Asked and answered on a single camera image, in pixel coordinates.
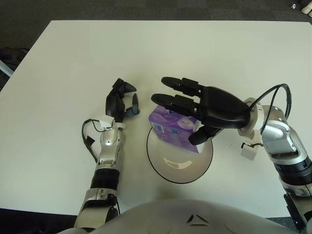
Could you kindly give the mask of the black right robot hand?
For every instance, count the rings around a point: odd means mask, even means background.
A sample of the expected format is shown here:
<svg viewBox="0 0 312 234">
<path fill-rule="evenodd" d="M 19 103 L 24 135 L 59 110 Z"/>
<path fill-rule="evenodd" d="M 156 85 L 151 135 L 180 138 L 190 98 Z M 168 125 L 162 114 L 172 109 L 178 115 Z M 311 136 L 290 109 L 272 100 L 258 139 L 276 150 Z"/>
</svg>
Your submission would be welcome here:
<svg viewBox="0 0 312 234">
<path fill-rule="evenodd" d="M 161 82 L 189 96 L 153 94 L 151 100 L 201 122 L 202 126 L 189 136 L 192 145 L 206 142 L 223 129 L 241 129 L 250 121 L 249 106 L 222 89 L 203 86 L 187 78 L 163 77 Z"/>
</svg>

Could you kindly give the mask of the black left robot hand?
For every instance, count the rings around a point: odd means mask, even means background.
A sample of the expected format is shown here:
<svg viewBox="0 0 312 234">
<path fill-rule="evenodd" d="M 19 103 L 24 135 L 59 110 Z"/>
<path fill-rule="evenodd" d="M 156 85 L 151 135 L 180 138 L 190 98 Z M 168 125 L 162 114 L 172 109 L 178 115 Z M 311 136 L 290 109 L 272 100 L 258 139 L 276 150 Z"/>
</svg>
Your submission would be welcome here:
<svg viewBox="0 0 312 234">
<path fill-rule="evenodd" d="M 123 98 L 126 93 L 136 92 L 137 89 L 118 78 L 112 86 L 112 90 L 106 98 L 105 113 L 107 116 L 113 117 L 115 122 L 122 123 L 125 117 L 134 117 L 140 113 L 137 94 L 134 93 L 132 98 L 132 106 L 125 109 Z"/>
</svg>

